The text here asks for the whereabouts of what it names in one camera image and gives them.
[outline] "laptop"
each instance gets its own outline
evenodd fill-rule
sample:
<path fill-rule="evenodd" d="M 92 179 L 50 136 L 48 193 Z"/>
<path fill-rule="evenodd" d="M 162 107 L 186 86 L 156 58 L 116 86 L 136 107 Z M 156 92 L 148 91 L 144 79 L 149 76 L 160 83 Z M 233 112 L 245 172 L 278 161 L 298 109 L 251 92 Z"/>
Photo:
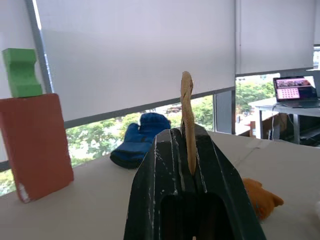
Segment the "laptop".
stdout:
<path fill-rule="evenodd" d="M 313 76 L 275 77 L 276 101 L 289 108 L 320 108 Z"/>

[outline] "laptop screen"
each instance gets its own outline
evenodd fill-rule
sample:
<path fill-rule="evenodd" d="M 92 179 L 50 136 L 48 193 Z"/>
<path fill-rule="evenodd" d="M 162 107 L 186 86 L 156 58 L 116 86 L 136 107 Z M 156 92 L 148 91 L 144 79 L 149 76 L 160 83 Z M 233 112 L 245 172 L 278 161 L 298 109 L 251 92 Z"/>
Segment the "laptop screen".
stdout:
<path fill-rule="evenodd" d="M 317 98 L 313 76 L 276 77 L 273 84 L 278 101 Z"/>

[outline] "green foam block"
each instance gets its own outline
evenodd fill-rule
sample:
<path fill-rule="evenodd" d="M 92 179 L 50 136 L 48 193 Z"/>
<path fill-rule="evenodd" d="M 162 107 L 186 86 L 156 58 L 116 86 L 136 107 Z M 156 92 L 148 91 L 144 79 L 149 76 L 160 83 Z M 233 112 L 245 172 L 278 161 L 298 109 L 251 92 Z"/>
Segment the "green foam block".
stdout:
<path fill-rule="evenodd" d="M 12 97 L 25 98 L 42 95 L 35 74 L 37 61 L 34 49 L 7 48 L 2 51 Z"/>

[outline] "desk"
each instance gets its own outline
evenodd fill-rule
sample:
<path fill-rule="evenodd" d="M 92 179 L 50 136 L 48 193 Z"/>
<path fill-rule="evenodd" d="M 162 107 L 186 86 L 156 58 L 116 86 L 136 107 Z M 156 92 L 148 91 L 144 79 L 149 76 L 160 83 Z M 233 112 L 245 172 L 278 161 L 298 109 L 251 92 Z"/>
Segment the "desk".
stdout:
<path fill-rule="evenodd" d="M 255 108 L 255 136 L 262 139 L 262 111 L 273 111 L 282 114 L 293 115 L 293 133 L 294 143 L 300 144 L 300 120 L 299 115 L 320 118 L 320 108 L 291 108 L 287 106 L 277 105 L 276 98 L 268 98 L 260 101 L 250 102 L 249 105 Z"/>
<path fill-rule="evenodd" d="M 256 179 L 279 195 L 262 223 L 270 240 L 319 240 L 320 149 L 292 143 L 210 133 L 242 177 Z M 15 192 L 0 197 L 3 240 L 121 240 L 135 170 L 102 157 L 74 169 L 68 187 L 35 202 L 21 203 Z"/>

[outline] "orange book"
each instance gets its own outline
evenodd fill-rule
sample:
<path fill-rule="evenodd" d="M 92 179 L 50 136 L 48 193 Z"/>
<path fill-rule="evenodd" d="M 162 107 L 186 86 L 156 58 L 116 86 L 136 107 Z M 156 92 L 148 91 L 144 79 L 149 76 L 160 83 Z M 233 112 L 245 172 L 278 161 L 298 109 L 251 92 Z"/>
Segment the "orange book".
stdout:
<path fill-rule="evenodd" d="M 0 99 L 0 128 L 22 202 L 47 196 L 74 180 L 57 94 Z"/>

